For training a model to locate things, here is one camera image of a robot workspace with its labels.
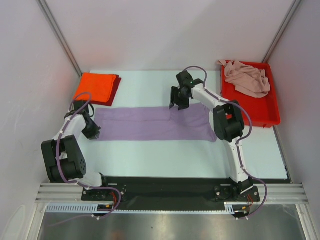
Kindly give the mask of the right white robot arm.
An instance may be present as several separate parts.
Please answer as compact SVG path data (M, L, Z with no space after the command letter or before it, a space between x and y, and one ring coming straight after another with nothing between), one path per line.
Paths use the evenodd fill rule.
M230 165L230 196L242 201L253 189L253 178L247 172L242 158L241 140L245 137L242 108L236 100L230 101L206 88L206 81L194 79L184 70L176 75L178 86L171 87L169 107L179 111L190 107L194 99L209 110L209 122L217 138L225 143Z

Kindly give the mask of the purple t-shirt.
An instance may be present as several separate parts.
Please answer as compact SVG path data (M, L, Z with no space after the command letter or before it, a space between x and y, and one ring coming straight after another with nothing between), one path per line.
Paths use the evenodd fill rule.
M168 107L97 108L94 122L100 141L208 141L217 137L201 103Z

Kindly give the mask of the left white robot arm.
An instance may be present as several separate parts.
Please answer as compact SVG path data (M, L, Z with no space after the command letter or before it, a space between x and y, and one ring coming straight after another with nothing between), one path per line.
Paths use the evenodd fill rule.
M87 169L87 163L78 143L79 137L97 140L101 127L92 119L95 110L85 100L75 100L64 117L64 123L53 139L42 142L41 151L47 177L51 183L76 184L91 189L99 200L110 195L110 187L102 175Z

